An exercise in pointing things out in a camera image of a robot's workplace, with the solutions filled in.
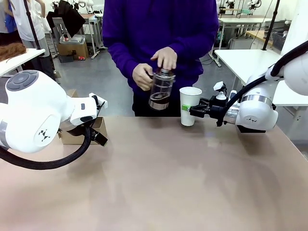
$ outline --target cardboard box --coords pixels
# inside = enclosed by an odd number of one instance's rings
[[[68,90],[66,94],[72,98],[78,97],[76,89]],[[107,137],[107,130],[103,117],[99,116],[96,118],[93,128],[103,136]],[[72,136],[66,131],[59,132],[58,136],[63,144],[82,144],[84,140],[84,136]]]
[[[73,58],[75,60],[78,60],[79,56],[83,56],[85,58],[89,57],[89,52],[88,52],[86,42],[84,42],[83,45],[59,43],[57,45],[57,48],[58,48],[59,55],[71,55],[76,52],[76,54],[73,55]]]

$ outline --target gray button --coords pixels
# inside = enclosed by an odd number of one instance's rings
[[[39,72],[34,70],[21,71],[14,75],[6,84],[6,89],[19,91],[31,86],[39,77]]]
[[[26,86],[30,85],[31,83],[33,83],[36,80],[36,77],[37,76],[35,76],[35,75],[29,76],[29,78],[23,83],[23,86],[26,87]]]
[[[25,82],[29,78],[29,73],[21,73],[18,76],[16,76],[13,80],[13,83],[15,84],[21,84]]]
[[[8,83],[7,85],[6,85],[6,88],[8,89],[8,90],[18,90],[18,89],[20,89],[20,85],[17,85],[17,84],[14,84],[14,83]]]

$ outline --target black pole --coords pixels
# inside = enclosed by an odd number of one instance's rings
[[[273,30],[275,19],[276,19],[276,16],[278,14],[279,3],[280,3],[280,0],[277,0],[276,8],[275,8],[275,11],[274,11],[274,14],[273,14],[273,18],[272,18],[270,26],[269,26],[269,32],[268,32],[268,35],[266,36],[266,40],[265,40],[264,46],[262,48],[263,51],[266,51],[266,47],[268,46],[268,43],[269,43],[269,40],[270,40],[270,34]]]
[[[33,37],[34,37],[35,44],[37,45],[37,49],[40,50],[40,45],[38,43],[39,40],[38,40],[38,37],[35,33],[35,29],[34,29],[34,26],[33,26],[32,19],[31,19],[31,14],[30,14],[30,11],[29,11],[27,0],[24,0],[24,4],[25,4],[26,14],[28,16],[28,20],[29,20],[29,23],[30,23],[30,27],[31,27],[31,30],[32,30],[32,34],[33,34]]]

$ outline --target robotic arm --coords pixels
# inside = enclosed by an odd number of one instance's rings
[[[230,99],[221,96],[225,92],[223,85],[216,84],[218,96],[209,100],[202,98],[198,106],[192,106],[188,111],[192,116],[204,117],[207,114],[217,119],[218,127],[231,123],[250,132],[274,128],[278,113],[273,110],[272,101],[280,80],[284,78],[291,90],[308,96],[307,51],[308,41],[291,50],[261,75],[251,76],[247,85]]]
[[[87,12],[88,13],[92,13],[93,9],[92,6],[94,5],[93,0],[74,0],[74,9],[76,9],[77,11],[79,10],[79,6],[80,7],[86,7],[87,8]]]
[[[6,83],[8,104],[0,103],[0,146],[34,153],[51,143],[59,131],[84,135],[81,148],[60,161],[34,162],[0,147],[0,158],[31,169],[52,169],[68,164],[85,153],[91,141],[105,145],[107,139],[91,128],[107,101],[91,93],[71,98],[51,78],[39,71],[22,71]]]
[[[227,0],[226,3],[230,9],[234,9],[235,0]]]
[[[257,8],[259,8],[262,5],[262,0],[252,0],[247,3],[250,14],[253,14]]]

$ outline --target green tape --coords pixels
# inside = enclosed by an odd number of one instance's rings
[[[188,106],[188,105],[182,105],[182,110],[183,111],[189,111],[189,109],[190,109],[190,106]]]

